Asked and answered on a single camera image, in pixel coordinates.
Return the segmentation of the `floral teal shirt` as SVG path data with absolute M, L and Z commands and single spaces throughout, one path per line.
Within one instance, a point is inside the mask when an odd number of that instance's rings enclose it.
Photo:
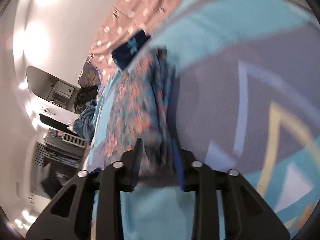
M 123 73 L 114 89 L 114 100 L 102 150 L 104 164 L 119 161 L 143 143 L 140 178 L 174 174 L 171 135 L 167 124 L 175 67 L 167 62 L 166 48 L 152 48 L 134 67 Z

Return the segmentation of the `black clothes pile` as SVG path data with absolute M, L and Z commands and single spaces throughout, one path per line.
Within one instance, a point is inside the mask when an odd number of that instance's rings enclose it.
M 87 102 L 91 102 L 98 94 L 98 86 L 82 87 L 77 92 L 74 99 L 74 113 L 80 114 L 87 107 Z

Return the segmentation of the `white ladder rack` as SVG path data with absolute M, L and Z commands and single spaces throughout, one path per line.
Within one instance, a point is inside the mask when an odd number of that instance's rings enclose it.
M 70 144 L 72 146 L 82 148 L 82 149 L 85 149 L 87 146 L 87 140 L 81 137 L 71 135 L 69 133 L 62 133 L 61 140 L 67 144 Z

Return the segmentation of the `dark blue towel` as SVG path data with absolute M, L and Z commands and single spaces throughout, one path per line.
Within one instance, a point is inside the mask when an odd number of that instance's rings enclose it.
M 73 132 L 79 137 L 86 139 L 89 144 L 92 142 L 95 133 L 93 118 L 96 104 L 96 101 L 92 100 L 86 109 L 80 113 L 73 124 Z

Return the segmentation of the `purple tree print pillow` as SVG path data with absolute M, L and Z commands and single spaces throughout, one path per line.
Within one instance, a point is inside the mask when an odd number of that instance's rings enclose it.
M 89 58 L 86 59 L 78 78 L 78 85 L 81 88 L 101 85 L 99 69 L 92 64 Z

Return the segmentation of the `blue grey bedspread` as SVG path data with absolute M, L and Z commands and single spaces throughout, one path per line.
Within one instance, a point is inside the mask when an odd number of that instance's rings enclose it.
M 139 52 L 176 68 L 168 125 L 212 169 L 237 169 L 293 239 L 319 239 L 319 22 L 291 0 L 183 0 Z M 95 110 L 103 143 L 121 77 Z

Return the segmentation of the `navy star fleece garment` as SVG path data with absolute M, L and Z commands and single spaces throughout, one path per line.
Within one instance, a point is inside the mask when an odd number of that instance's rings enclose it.
M 151 38 L 146 35 L 143 29 L 136 32 L 127 42 L 119 45 L 111 53 L 115 65 L 124 70 L 130 64 L 135 55 L 144 46 L 144 44 Z

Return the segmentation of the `pink polka dot sheet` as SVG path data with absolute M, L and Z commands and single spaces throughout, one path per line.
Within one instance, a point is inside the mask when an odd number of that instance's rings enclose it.
M 103 21 L 89 59 L 106 85 L 116 71 L 111 52 L 140 29 L 153 31 L 183 0 L 117 0 Z

